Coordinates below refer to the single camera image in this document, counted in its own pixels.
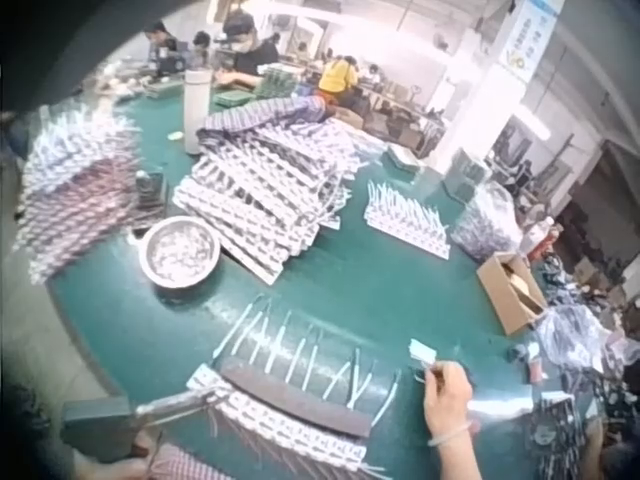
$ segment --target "green workbench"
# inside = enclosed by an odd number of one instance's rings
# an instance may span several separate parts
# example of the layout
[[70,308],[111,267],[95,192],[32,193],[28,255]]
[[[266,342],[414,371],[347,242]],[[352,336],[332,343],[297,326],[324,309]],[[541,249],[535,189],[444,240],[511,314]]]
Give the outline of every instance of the green workbench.
[[[181,98],[140,99],[122,108],[142,130],[144,166],[162,169],[175,186],[193,164],[182,142],[167,140],[167,134],[182,130]],[[50,281],[50,293],[98,373],[135,402],[183,391],[245,306],[265,293],[273,299],[272,337],[287,311],[293,311],[283,348],[294,350],[309,325],[324,329],[310,391],[322,392],[329,376],[360,346],[360,378],[372,360],[377,363],[356,408],[373,413],[394,372],[402,369],[398,394],[373,430],[366,460],[385,467],[395,479],[437,478],[437,456],[427,447],[423,421],[423,386],[407,367],[411,338],[435,348],[441,359],[463,362],[477,385],[476,398],[506,400],[530,395],[530,389],[522,366],[504,360],[513,340],[503,335],[476,277],[477,265],[456,246],[445,261],[369,228],[363,213],[370,180],[415,195],[406,173],[385,157],[375,159],[353,183],[353,198],[340,213],[342,228],[322,229],[308,251],[287,261],[272,287],[223,256],[194,291],[168,295],[147,280],[135,245],[119,234]],[[437,206],[445,224],[462,210],[440,188],[421,200]],[[204,308],[207,302],[213,314]],[[293,384],[301,382],[310,343]],[[239,354],[246,358],[251,348],[247,342]],[[263,352],[258,363],[264,364],[265,357]],[[276,361],[272,373],[282,378],[286,368],[284,361]],[[345,401],[347,380],[345,375],[331,401]],[[484,478],[533,478],[534,459],[525,452],[521,422],[487,423],[475,437]],[[203,415],[169,426],[168,435],[238,479],[294,478],[266,453],[259,458],[245,448],[228,430],[212,438]]]

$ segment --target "wall sign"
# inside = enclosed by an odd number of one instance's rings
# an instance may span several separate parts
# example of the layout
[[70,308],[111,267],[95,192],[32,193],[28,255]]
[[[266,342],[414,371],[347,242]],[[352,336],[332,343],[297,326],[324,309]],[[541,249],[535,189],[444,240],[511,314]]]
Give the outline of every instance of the wall sign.
[[564,0],[525,0],[499,62],[529,83],[553,33]]

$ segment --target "metal bowl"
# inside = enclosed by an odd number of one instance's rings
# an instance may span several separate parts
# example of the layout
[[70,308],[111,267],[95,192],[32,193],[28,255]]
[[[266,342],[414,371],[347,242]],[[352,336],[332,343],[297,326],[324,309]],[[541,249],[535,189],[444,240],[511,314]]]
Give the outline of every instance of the metal bowl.
[[220,240],[204,220],[167,218],[145,233],[138,250],[145,275],[164,288],[186,288],[204,280],[220,258]]

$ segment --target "gray tool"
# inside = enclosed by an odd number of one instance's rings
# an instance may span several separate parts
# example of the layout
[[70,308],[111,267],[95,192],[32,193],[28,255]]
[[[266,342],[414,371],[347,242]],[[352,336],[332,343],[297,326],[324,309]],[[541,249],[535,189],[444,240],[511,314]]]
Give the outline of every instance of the gray tool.
[[384,399],[384,402],[382,403],[380,410],[378,410],[378,413],[376,413],[375,417],[373,417],[373,422],[371,422],[372,427],[376,426],[376,423],[380,421],[382,416],[385,414],[385,412],[389,408],[389,405],[391,405],[391,402],[393,402],[393,399],[396,397],[396,392],[398,391],[399,383],[400,383],[400,370],[396,370],[396,373],[393,376],[393,384],[391,385],[391,389],[387,394],[387,398]]
[[318,336],[316,337],[316,341],[313,344],[313,348],[311,349],[311,356],[309,357],[309,364],[307,365],[307,373],[304,375],[304,381],[302,382],[302,391],[307,390],[307,386],[309,385],[309,379],[311,378],[311,371],[313,370],[313,364],[316,362],[316,355],[318,354],[318,345],[320,344],[320,340],[322,339],[322,330],[318,330]]
[[242,312],[242,315],[240,315],[240,317],[238,318],[238,320],[236,320],[236,323],[233,324],[233,326],[231,327],[231,330],[229,330],[229,332],[227,332],[227,335],[222,339],[222,341],[220,342],[220,344],[216,347],[216,349],[213,351],[213,354],[211,355],[211,364],[213,365],[213,363],[217,360],[217,358],[222,354],[222,351],[224,350],[224,348],[227,346],[227,344],[231,341],[231,338],[235,335],[235,333],[240,329],[240,326],[242,325],[242,322],[244,322],[245,318],[247,318],[247,316],[249,315],[249,312],[251,312],[251,309],[253,308],[253,306],[256,304],[256,302],[258,300],[260,300],[261,298],[263,298],[264,295],[259,294],[254,300],[253,302],[251,302],[249,305],[247,305],[247,307],[244,309],[244,312]]
[[358,390],[358,376],[360,375],[360,349],[355,348],[353,350],[353,363],[351,364],[351,385],[349,386],[349,400],[347,405],[351,402],[355,403],[356,390]]
[[282,339],[284,338],[284,332],[287,331],[287,325],[289,324],[289,319],[291,318],[291,311],[287,312],[287,316],[284,317],[284,321],[282,325],[280,325],[280,329],[278,330],[278,335],[276,336],[273,345],[271,345],[271,353],[269,354],[269,359],[267,360],[267,364],[264,367],[264,373],[271,373],[271,369],[273,368],[273,362],[276,361],[276,356],[278,355],[278,350],[280,350],[280,344],[282,343]]
[[373,369],[375,368],[375,366],[376,366],[376,362],[374,360],[373,363],[371,364],[371,368],[369,369],[369,372],[367,373],[367,376],[364,377],[364,382],[362,382],[362,386],[356,390],[356,393],[353,396],[353,398],[351,398],[351,400],[349,400],[349,402],[347,403],[347,408],[349,410],[353,410],[355,408],[356,402],[362,396],[364,391],[367,389],[367,387],[371,383],[371,380],[373,379]]
[[336,386],[336,383],[338,383],[338,380],[340,380],[340,378],[342,378],[342,376],[344,375],[344,373],[349,369],[349,367],[351,366],[351,360],[348,360],[341,368],[340,370],[338,370],[338,373],[336,373],[333,376],[333,379],[331,380],[331,383],[329,383],[329,386],[327,387],[327,389],[324,391],[324,393],[322,394],[322,399],[326,400],[327,398],[329,398],[329,395],[331,395],[331,391],[333,390],[333,387]]
[[298,347],[296,348],[296,353],[294,353],[293,359],[291,360],[291,365],[289,365],[289,370],[287,371],[287,376],[284,378],[284,383],[289,383],[289,381],[291,380],[291,376],[293,375],[293,371],[296,369],[296,364],[298,363],[298,360],[300,359],[300,354],[302,353],[302,349],[307,344],[307,336],[309,335],[309,333],[311,333],[312,329],[313,329],[313,327],[309,327],[309,330],[307,331],[307,333],[304,336],[304,338],[302,340],[300,340],[300,342],[298,343]]
[[264,320],[262,320],[262,328],[260,328],[260,339],[256,342],[256,346],[253,347],[253,352],[251,352],[251,357],[249,358],[249,365],[253,365],[253,362],[256,361],[256,357],[258,356],[258,352],[263,345],[267,343],[267,326],[269,325],[269,312],[264,316]]
[[263,315],[269,315],[270,310],[271,310],[271,301],[269,301],[269,303],[267,304],[266,312],[258,312],[258,314],[254,317],[254,319],[251,320],[251,323],[249,323],[249,325],[244,327],[244,330],[242,331],[242,333],[238,337],[238,340],[236,340],[236,343],[233,345],[233,348],[231,349],[231,355],[235,355],[236,353],[238,353],[238,349],[240,348],[240,345],[247,338],[247,335],[249,335],[249,332],[251,332],[251,330],[254,329],[254,327],[258,324],[258,322],[260,321]]
[[[66,402],[61,437],[65,443],[102,463],[136,456],[134,440],[143,428],[199,412],[224,397],[219,386],[173,395],[133,406],[126,397]],[[147,456],[149,452],[139,452]]]

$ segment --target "plastic packaging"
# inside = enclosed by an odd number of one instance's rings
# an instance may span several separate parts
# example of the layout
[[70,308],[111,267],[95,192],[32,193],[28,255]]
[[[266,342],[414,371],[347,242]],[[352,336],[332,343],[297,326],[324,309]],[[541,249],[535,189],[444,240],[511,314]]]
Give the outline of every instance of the plastic packaging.
[[545,238],[547,238],[547,235],[549,235],[549,231],[554,223],[555,221],[553,218],[547,217],[531,227],[520,243],[520,253],[522,255],[529,255],[529,253],[531,253]]
[[495,252],[517,251],[522,231],[516,223],[511,195],[495,182],[479,186],[451,239],[481,262]]
[[545,311],[536,332],[549,360],[569,368],[603,371],[603,348],[611,332],[584,305],[562,305]]

